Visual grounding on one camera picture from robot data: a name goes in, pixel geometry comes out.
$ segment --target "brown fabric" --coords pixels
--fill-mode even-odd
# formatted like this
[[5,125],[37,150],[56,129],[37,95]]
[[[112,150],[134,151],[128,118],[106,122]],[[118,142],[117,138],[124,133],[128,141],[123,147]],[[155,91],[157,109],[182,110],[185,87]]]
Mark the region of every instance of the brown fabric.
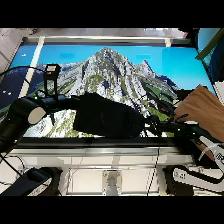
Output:
[[[199,85],[191,92],[177,107],[175,113],[175,120],[183,114],[188,114],[180,120],[198,121],[201,128],[224,142],[224,106],[213,93],[203,86]],[[197,147],[203,150],[205,145],[197,145]],[[206,155],[214,160],[211,152],[208,151]]]

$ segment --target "rocky mountain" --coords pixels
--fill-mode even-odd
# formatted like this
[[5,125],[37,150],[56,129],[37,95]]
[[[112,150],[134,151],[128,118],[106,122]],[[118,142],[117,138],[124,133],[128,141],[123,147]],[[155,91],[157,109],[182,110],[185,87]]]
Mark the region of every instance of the rocky mountain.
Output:
[[[97,92],[105,98],[139,110],[144,116],[156,114],[160,120],[167,119],[167,116],[158,111],[155,96],[150,97],[149,89],[167,102],[176,99],[175,89],[178,87],[172,80],[157,75],[146,60],[134,65],[127,57],[110,48],[101,49],[83,62],[60,66],[62,69],[58,78],[58,90],[67,96],[82,95],[85,91]],[[53,93],[53,84],[49,83],[48,87]],[[43,89],[43,83],[39,82],[37,88]],[[91,136],[72,130],[74,118],[75,111],[65,110],[55,113],[54,125],[50,117],[46,117],[31,127],[25,136]]]

